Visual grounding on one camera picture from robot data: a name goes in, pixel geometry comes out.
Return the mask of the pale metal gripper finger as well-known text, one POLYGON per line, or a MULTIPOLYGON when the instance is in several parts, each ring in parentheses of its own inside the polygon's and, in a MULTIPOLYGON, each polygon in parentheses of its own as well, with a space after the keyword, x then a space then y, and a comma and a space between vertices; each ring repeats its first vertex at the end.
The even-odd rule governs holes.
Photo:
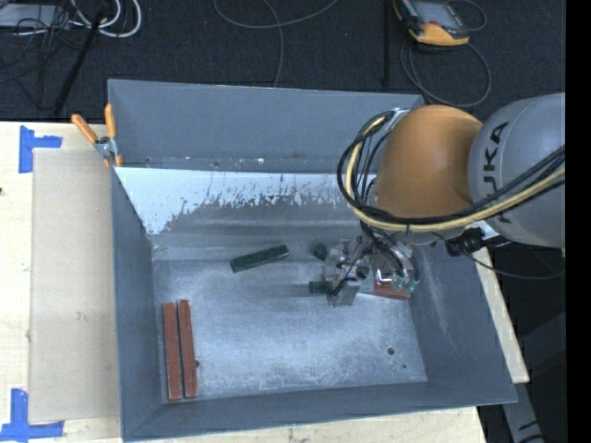
POLYGON ((333 307, 350 306, 356 299, 360 284, 355 281, 340 281, 335 288, 328 292, 326 300, 333 307))
POLYGON ((341 241, 338 245, 332 245, 328 255, 324 259, 324 279, 340 280, 344 275, 344 269, 348 265, 350 242, 341 241))

